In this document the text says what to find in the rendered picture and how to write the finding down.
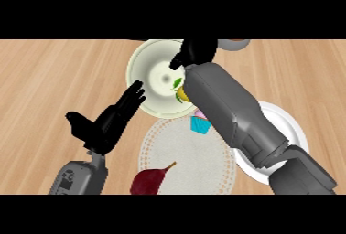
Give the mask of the cupcake with blue wrapper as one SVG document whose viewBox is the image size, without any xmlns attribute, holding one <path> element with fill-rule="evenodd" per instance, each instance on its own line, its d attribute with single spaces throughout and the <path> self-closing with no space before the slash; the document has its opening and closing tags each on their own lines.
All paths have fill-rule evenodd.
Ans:
<svg viewBox="0 0 346 234">
<path fill-rule="evenodd" d="M 197 110 L 194 116 L 191 117 L 191 130 L 197 133 L 206 134 L 210 128 L 212 123 L 202 110 Z"/>
</svg>

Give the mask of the pale green bowl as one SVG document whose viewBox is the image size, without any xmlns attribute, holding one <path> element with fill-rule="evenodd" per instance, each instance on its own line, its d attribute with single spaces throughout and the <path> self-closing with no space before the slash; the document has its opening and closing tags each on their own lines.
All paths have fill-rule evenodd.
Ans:
<svg viewBox="0 0 346 234">
<path fill-rule="evenodd" d="M 126 72 L 128 86 L 136 80 L 144 82 L 145 101 L 141 109 L 162 119 L 181 118 L 197 106 L 187 101 L 178 101 L 175 92 L 176 79 L 185 79 L 184 67 L 173 70 L 169 65 L 181 52 L 181 39 L 150 39 L 135 50 Z"/>
</svg>

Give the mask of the white plate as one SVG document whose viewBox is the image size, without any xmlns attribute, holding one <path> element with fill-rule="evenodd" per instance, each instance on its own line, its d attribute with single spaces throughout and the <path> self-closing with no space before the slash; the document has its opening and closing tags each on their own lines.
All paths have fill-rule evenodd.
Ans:
<svg viewBox="0 0 346 234">
<path fill-rule="evenodd" d="M 281 133 L 286 135 L 290 144 L 301 146 L 305 149 L 305 151 L 309 152 L 307 135 L 292 115 L 277 105 L 267 101 L 262 101 L 259 103 L 259 106 L 267 119 L 270 120 L 275 128 L 281 131 Z M 286 162 L 277 163 L 270 168 L 256 168 L 247 160 L 244 153 L 238 149 L 234 150 L 234 156 L 237 165 L 241 167 L 244 173 L 256 181 L 268 185 L 270 175 L 286 164 Z"/>
</svg>

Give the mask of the round beige placemat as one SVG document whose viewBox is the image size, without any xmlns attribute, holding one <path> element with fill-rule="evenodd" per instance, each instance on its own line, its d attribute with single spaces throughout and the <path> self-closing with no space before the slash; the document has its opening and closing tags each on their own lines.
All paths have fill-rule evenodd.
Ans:
<svg viewBox="0 0 346 234">
<path fill-rule="evenodd" d="M 234 151 L 213 126 L 206 134 L 191 130 L 190 115 L 160 119 L 151 126 L 138 157 L 138 171 L 166 168 L 160 195 L 228 195 L 237 176 Z"/>
</svg>

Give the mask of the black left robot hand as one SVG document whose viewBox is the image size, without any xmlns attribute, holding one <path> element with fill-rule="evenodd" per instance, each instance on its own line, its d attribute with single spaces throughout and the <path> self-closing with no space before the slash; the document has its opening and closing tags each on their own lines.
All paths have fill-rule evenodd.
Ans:
<svg viewBox="0 0 346 234">
<path fill-rule="evenodd" d="M 92 121 L 79 112 L 68 112 L 65 117 L 71 123 L 71 134 L 85 142 L 85 148 L 97 154 L 107 155 L 123 135 L 128 122 L 147 99 L 142 89 L 144 82 L 136 81 L 125 91 L 119 102 L 102 111 Z"/>
</svg>

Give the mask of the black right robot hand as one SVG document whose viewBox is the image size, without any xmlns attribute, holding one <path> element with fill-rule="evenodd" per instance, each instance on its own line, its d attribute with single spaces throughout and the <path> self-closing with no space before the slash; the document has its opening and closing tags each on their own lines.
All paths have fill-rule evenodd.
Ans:
<svg viewBox="0 0 346 234">
<path fill-rule="evenodd" d="M 188 67 L 193 64 L 200 65 L 212 62 L 216 50 L 216 39 L 185 39 L 181 45 L 181 52 L 173 57 L 169 67 L 176 70 L 179 67 Z"/>
</svg>

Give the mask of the yellow lemon with green leaves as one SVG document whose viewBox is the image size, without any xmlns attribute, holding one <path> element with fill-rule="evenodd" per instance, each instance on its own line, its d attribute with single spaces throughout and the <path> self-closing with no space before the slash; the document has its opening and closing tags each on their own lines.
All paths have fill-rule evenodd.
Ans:
<svg viewBox="0 0 346 234">
<path fill-rule="evenodd" d="M 178 78 L 173 81 L 173 88 L 170 90 L 175 92 L 176 100 L 179 101 L 179 103 L 184 103 L 185 101 L 190 102 L 190 98 L 184 92 L 184 87 L 181 85 L 181 82 L 182 78 Z"/>
</svg>

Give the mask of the dark red pear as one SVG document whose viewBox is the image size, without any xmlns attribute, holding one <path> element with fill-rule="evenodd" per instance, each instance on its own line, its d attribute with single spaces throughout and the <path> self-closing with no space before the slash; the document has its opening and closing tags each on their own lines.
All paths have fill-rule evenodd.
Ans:
<svg viewBox="0 0 346 234">
<path fill-rule="evenodd" d="M 175 165 L 176 162 L 163 169 L 147 169 L 141 171 L 134 178 L 131 193 L 134 195 L 156 195 L 166 178 L 166 172 Z"/>
</svg>

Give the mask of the grey round object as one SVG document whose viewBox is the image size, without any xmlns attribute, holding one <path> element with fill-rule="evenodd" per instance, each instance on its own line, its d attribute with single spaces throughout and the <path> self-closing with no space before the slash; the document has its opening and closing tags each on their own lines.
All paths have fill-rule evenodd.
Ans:
<svg viewBox="0 0 346 234">
<path fill-rule="evenodd" d="M 238 51 L 247 47 L 249 43 L 249 39 L 219 39 L 218 47 L 221 47 L 227 51 Z"/>
</svg>

